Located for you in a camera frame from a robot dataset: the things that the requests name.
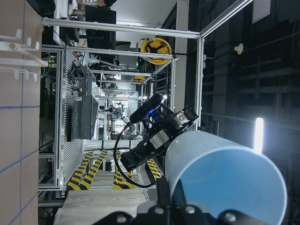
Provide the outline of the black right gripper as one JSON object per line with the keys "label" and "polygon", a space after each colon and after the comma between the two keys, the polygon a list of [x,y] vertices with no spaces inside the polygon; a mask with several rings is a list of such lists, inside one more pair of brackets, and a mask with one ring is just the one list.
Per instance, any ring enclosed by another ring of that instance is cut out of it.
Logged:
{"label": "black right gripper", "polygon": [[183,133],[183,129],[194,125],[198,118],[190,107],[183,108],[181,112],[166,115],[152,125],[149,136],[145,140],[121,155],[121,163],[127,171],[131,171],[158,154],[165,153],[170,143]]}

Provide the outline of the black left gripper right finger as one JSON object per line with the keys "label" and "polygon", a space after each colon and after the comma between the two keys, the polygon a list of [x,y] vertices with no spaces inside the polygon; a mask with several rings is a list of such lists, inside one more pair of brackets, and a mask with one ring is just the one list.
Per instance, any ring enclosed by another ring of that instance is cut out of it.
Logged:
{"label": "black left gripper right finger", "polygon": [[187,205],[181,179],[178,180],[173,192],[173,207],[184,208]]}

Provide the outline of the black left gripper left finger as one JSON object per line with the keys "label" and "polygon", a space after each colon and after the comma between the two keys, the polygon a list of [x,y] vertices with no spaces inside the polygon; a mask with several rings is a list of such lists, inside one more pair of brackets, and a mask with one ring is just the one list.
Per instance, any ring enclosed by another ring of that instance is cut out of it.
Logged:
{"label": "black left gripper left finger", "polygon": [[165,177],[156,180],[157,205],[159,207],[171,206],[169,185]]}

